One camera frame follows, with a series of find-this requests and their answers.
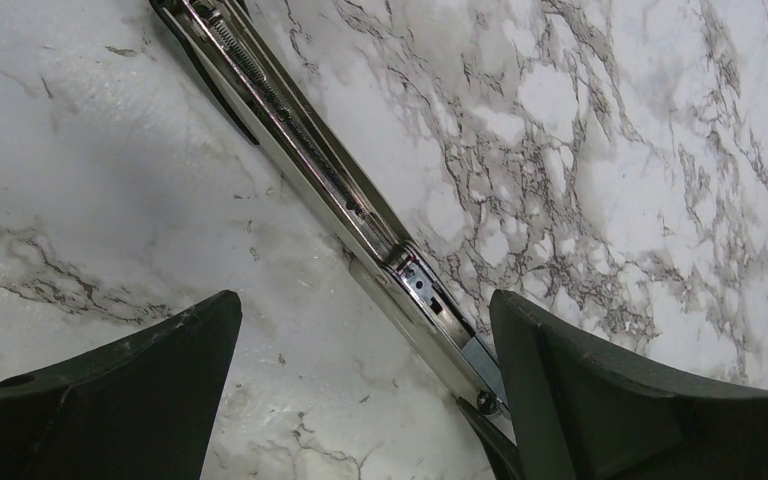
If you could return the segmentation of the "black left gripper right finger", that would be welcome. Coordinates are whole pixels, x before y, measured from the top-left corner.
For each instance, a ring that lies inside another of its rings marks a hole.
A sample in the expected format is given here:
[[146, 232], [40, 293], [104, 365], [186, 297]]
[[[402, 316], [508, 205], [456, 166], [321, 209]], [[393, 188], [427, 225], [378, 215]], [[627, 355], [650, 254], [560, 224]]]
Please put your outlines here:
[[490, 319], [529, 479], [768, 479], [768, 390], [685, 372], [510, 291]]

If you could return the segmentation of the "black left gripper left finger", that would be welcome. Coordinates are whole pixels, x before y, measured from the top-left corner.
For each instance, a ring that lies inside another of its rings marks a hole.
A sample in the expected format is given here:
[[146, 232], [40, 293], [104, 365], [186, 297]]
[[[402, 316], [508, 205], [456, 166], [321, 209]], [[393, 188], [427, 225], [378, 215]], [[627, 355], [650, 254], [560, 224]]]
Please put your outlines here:
[[0, 479], [196, 479], [242, 323], [221, 291], [0, 382]]

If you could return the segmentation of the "long black silver stapler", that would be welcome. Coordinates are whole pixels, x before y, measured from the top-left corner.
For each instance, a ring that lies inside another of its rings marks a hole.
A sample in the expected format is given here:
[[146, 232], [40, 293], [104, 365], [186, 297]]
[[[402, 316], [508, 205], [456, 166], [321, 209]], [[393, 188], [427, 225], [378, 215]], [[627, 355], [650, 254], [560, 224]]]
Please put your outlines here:
[[256, 31], [246, 5], [152, 7], [229, 118], [349, 252], [352, 275], [448, 388], [495, 477], [523, 478], [517, 448], [497, 426], [509, 405], [485, 390], [461, 354], [472, 336], [481, 338], [474, 320]]

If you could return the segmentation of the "staple strip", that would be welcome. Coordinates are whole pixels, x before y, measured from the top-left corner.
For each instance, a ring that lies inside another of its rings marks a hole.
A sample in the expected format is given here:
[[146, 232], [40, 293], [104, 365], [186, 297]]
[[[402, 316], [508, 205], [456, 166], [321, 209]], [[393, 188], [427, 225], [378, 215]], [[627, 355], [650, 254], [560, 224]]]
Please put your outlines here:
[[485, 384], [485, 390], [491, 392], [497, 402], [508, 407], [502, 373], [497, 359], [490, 348], [479, 336], [472, 336], [461, 348], [461, 354]]

